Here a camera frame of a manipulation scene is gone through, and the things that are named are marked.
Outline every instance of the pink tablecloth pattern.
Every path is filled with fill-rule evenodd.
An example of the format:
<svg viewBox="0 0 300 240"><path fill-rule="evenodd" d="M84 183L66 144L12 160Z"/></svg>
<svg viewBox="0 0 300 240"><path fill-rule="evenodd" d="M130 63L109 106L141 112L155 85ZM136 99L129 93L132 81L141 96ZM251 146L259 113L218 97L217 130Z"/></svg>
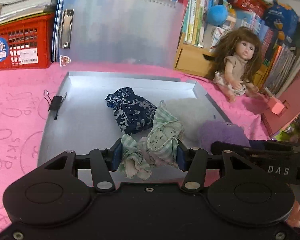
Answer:
<svg viewBox="0 0 300 240"><path fill-rule="evenodd" d="M36 167L48 116L43 91L56 93L68 70L149 74L177 77L182 81L197 79L156 66L123 64L73 64L71 69L53 64L49 69L0 71L0 231L10 224L2 204L4 190ZM267 139L259 114L266 107L262 101L243 96L229 104L215 85L205 79L197 80L230 120L244 127L249 139Z"/></svg>

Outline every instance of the binder clip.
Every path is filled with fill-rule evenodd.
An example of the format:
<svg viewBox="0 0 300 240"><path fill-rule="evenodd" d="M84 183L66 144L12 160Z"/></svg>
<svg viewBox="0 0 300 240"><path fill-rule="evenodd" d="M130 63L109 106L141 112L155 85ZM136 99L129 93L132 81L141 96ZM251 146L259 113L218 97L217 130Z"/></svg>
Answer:
<svg viewBox="0 0 300 240"><path fill-rule="evenodd" d="M56 115L54 117L54 120L56 121L57 118L58 118L58 114L59 114L59 110L60 110L60 107L63 103L63 101L66 100L66 97L67 97L67 93L65 94L64 97L57 97L57 96L54 96L52 99L50 98L49 96L49 92L48 90L45 90L43 92L43 98L45 100L47 100L48 104L49 104L49 109L48 111L56 111Z"/></svg>

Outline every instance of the green floral cloth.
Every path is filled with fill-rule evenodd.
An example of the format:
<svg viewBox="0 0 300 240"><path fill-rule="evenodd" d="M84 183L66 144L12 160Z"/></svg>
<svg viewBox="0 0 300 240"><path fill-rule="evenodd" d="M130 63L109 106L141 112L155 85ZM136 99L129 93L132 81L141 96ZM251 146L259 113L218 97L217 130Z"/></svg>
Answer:
<svg viewBox="0 0 300 240"><path fill-rule="evenodd" d="M152 175L151 167L156 165L169 164L177 168L177 138L182 131L181 122L167 111L164 101L161 101L147 138L137 143L127 134L122 136L123 156L119 171L128 178L137 175L141 179L148 179Z"/></svg>

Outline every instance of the barcode label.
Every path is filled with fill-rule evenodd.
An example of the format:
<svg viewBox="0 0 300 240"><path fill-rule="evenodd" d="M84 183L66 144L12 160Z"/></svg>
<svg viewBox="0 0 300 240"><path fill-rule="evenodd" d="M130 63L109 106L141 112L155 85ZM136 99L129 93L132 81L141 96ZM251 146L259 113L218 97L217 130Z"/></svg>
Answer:
<svg viewBox="0 0 300 240"><path fill-rule="evenodd" d="M38 63L38 59L36 59L36 58L22 59L21 63L22 64L26 64L26 63Z"/></svg>
<svg viewBox="0 0 300 240"><path fill-rule="evenodd" d="M38 62L38 54L37 48L32 49L21 49L20 50L20 61L21 64L37 64Z"/></svg>

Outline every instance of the doll hair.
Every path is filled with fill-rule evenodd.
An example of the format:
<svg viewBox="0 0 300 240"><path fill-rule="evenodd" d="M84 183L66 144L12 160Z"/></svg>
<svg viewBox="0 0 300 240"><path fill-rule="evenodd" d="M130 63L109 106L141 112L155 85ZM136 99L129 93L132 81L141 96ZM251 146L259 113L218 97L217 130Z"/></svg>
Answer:
<svg viewBox="0 0 300 240"><path fill-rule="evenodd" d="M249 82L252 82L253 76L262 64L261 42L258 36L256 36L251 30L246 27L240 27L237 30L226 32L221 36L214 51L215 70L224 72L226 67L225 57L233 56L237 43L241 41L249 42L255 46L253 56L250 60L248 60L242 77L243 81L248 80Z"/></svg>

